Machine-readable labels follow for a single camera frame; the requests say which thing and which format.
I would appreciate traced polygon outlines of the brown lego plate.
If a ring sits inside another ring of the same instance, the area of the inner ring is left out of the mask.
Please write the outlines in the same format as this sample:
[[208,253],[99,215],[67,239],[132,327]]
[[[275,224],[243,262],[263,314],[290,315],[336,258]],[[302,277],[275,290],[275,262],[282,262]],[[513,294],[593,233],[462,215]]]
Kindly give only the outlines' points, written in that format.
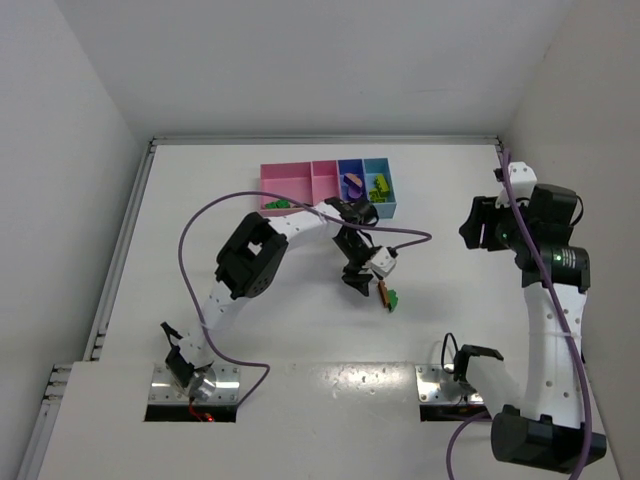
[[386,287],[386,283],[384,280],[380,280],[378,282],[377,290],[378,290],[383,307],[389,310],[391,307],[391,299],[390,299],[389,291]]

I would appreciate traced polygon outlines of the purple butterfly lego brick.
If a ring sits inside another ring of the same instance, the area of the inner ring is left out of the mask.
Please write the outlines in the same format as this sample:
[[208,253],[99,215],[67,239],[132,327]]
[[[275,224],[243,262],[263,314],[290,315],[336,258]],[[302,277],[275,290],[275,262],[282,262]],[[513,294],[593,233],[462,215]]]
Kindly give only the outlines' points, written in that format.
[[347,187],[349,186],[363,187],[362,179],[355,173],[351,173],[351,172],[345,173],[343,175],[343,180]]

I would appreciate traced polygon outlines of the lime rounded lego brick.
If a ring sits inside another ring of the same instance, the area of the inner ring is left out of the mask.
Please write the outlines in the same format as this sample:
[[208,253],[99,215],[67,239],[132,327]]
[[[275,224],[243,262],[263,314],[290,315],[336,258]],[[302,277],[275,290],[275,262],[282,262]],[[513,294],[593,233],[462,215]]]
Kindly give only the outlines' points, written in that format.
[[388,197],[391,193],[391,188],[383,174],[377,174],[374,178],[374,187],[379,188],[385,197]]

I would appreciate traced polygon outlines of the purple rounded lego brick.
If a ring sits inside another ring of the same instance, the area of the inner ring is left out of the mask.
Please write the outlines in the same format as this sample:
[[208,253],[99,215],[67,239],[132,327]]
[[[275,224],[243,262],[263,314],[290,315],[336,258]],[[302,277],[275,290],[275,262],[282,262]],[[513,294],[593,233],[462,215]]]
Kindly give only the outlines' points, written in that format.
[[362,198],[366,193],[366,190],[363,187],[354,187],[354,186],[349,186],[347,188],[347,199],[349,201],[357,201],[360,198]]

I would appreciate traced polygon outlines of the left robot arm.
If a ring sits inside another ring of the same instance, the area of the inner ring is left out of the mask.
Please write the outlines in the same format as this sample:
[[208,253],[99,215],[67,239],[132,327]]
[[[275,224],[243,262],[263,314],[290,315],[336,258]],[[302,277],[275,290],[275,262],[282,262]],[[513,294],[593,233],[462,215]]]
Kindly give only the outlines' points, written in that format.
[[247,214],[216,256],[213,288],[205,302],[195,302],[197,327],[185,334],[162,326],[170,350],[165,364],[177,385],[188,393],[204,382],[215,360],[234,366],[258,367],[220,351],[214,334],[239,317],[249,300],[266,292],[275,280],[286,253],[321,240],[331,240],[346,257],[342,281],[363,296],[375,280],[386,278],[396,266],[393,248],[374,244],[371,231],[378,222],[376,208],[367,200],[346,202],[327,198],[280,217]]

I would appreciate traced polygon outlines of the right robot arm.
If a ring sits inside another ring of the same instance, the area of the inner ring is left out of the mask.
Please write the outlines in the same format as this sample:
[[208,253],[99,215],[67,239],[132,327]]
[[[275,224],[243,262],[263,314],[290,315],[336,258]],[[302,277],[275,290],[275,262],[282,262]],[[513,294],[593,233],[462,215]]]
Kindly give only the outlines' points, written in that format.
[[470,249],[511,250],[522,273],[529,319],[527,385],[520,389],[498,350],[463,345],[453,379],[475,389],[491,418],[491,449],[505,463],[572,475],[606,455],[601,433],[585,433],[583,392],[567,342],[581,342],[590,287],[590,260],[569,244],[583,214],[574,191],[540,184],[517,197],[520,213],[543,260],[537,266],[513,210],[497,198],[477,196],[459,229]]

